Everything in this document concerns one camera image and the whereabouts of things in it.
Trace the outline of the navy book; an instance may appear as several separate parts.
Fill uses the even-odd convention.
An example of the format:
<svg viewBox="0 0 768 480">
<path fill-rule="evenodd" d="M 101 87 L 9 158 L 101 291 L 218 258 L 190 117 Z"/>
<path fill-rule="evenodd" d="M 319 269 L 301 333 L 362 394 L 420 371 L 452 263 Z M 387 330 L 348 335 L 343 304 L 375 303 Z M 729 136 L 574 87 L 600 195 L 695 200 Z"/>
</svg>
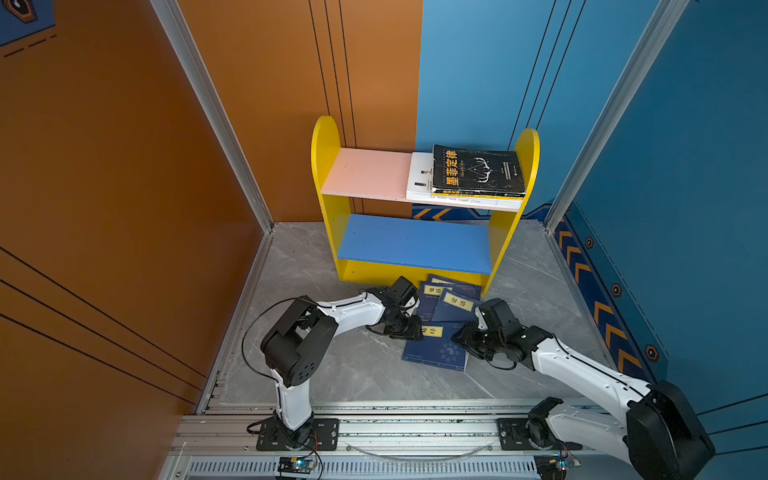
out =
<svg viewBox="0 0 768 480">
<path fill-rule="evenodd" d="M 441 298 L 444 290 L 452 290 L 453 286 L 446 283 L 423 282 L 419 290 L 419 305 L 416 309 L 417 315 L 422 321 L 430 322 L 433 319 L 437 302 Z"/>
<path fill-rule="evenodd" d="M 444 289 L 436 303 L 431 321 L 435 323 L 476 322 L 477 305 L 476 299 Z"/>
</svg>

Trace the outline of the navy book lowest front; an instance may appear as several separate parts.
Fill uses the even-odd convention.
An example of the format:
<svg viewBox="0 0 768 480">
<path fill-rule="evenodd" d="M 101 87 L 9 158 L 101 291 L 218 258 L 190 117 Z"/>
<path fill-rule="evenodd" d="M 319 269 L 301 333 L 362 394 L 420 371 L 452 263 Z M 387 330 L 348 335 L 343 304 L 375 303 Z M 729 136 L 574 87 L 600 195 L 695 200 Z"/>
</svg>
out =
<svg viewBox="0 0 768 480">
<path fill-rule="evenodd" d="M 467 365 L 466 350 L 451 340 L 462 327 L 461 322 L 424 324 L 423 339 L 407 341 L 402 360 L 464 372 Z"/>
</svg>

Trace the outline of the white book brown pattern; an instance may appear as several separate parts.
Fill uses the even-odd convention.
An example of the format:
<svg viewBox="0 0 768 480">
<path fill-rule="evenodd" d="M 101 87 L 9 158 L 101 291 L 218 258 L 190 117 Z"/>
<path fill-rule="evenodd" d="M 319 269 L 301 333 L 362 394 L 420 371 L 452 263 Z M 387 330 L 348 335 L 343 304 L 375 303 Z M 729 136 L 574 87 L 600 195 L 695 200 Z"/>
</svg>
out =
<svg viewBox="0 0 768 480">
<path fill-rule="evenodd" d="M 432 164 L 429 153 L 414 152 L 406 185 L 406 199 L 412 203 L 446 207 L 474 208 L 479 210 L 517 212 L 523 200 L 520 198 L 475 198 L 437 196 L 432 194 Z"/>
</svg>

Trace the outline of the black book yellow title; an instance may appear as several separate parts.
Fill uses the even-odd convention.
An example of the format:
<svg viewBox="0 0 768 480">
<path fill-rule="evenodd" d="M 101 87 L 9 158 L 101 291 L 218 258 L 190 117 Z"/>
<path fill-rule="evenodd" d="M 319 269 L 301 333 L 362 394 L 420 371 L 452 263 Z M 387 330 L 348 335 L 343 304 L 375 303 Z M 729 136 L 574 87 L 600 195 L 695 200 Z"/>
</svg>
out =
<svg viewBox="0 0 768 480">
<path fill-rule="evenodd" d="M 514 151 L 434 145 L 432 192 L 445 190 L 525 195 L 526 185 Z"/>
</svg>

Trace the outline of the yellow cartoon cover book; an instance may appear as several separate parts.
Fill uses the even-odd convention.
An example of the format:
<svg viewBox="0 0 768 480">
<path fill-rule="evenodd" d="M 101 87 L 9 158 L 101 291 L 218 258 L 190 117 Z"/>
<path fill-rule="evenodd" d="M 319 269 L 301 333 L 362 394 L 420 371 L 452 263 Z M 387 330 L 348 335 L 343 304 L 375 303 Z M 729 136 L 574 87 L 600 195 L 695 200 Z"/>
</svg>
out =
<svg viewBox="0 0 768 480">
<path fill-rule="evenodd" d="M 483 198 L 483 199 L 500 199 L 500 200 L 521 200 L 525 198 L 525 195 L 507 195 L 500 194 L 499 192 L 462 192 L 462 191 L 434 191 L 430 194 L 433 197 L 455 197 L 455 198 Z"/>
</svg>

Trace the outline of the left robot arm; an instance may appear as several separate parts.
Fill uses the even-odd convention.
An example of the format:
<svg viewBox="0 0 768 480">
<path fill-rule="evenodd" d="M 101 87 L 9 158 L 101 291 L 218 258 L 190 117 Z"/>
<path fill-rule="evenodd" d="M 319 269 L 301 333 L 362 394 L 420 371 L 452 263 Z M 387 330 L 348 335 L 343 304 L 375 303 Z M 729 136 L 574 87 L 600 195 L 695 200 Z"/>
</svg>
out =
<svg viewBox="0 0 768 480">
<path fill-rule="evenodd" d="M 403 276 L 389 287 L 371 287 L 343 300 L 293 298 L 260 345 L 277 383 L 279 424 L 295 432 L 313 417 L 309 381 L 335 337 L 365 328 L 391 339 L 421 341 L 419 304 L 417 288 Z"/>
</svg>

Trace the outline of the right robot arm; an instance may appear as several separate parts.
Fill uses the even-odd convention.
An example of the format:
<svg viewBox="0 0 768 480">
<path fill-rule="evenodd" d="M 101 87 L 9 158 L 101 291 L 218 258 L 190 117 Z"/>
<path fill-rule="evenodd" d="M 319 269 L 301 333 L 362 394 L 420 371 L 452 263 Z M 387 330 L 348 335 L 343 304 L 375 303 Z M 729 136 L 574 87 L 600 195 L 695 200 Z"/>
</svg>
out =
<svg viewBox="0 0 768 480">
<path fill-rule="evenodd" d="M 651 384 L 610 369 L 555 334 L 522 325 L 501 299 L 480 304 L 475 317 L 452 337 L 470 355 L 491 361 L 501 354 L 560 381 L 603 410 L 582 413 L 561 399 L 541 401 L 527 421 L 535 445 L 579 443 L 630 464 L 644 479 L 693 479 L 715 457 L 714 443 L 673 383 Z"/>
</svg>

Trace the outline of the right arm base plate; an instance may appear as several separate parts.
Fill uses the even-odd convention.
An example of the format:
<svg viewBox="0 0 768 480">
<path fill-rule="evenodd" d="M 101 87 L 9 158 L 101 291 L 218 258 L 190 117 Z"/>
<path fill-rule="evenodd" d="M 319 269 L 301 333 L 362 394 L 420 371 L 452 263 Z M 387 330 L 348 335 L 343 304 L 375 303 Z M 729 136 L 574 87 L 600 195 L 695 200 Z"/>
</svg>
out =
<svg viewBox="0 0 768 480">
<path fill-rule="evenodd" d="M 499 442 L 503 450 L 582 450 L 574 442 L 563 442 L 543 420 L 523 417 L 499 418 L 496 420 Z"/>
</svg>

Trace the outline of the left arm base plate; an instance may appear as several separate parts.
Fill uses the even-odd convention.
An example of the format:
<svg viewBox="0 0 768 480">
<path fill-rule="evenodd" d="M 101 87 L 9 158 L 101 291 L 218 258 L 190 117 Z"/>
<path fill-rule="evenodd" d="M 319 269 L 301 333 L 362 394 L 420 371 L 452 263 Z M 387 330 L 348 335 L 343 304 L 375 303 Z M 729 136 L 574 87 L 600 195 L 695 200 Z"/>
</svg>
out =
<svg viewBox="0 0 768 480">
<path fill-rule="evenodd" d="M 290 430 L 276 416 L 272 416 L 259 426 L 256 442 L 258 451 L 314 449 L 325 452 L 337 449 L 340 426 L 337 418 L 311 417 L 297 430 Z"/>
</svg>

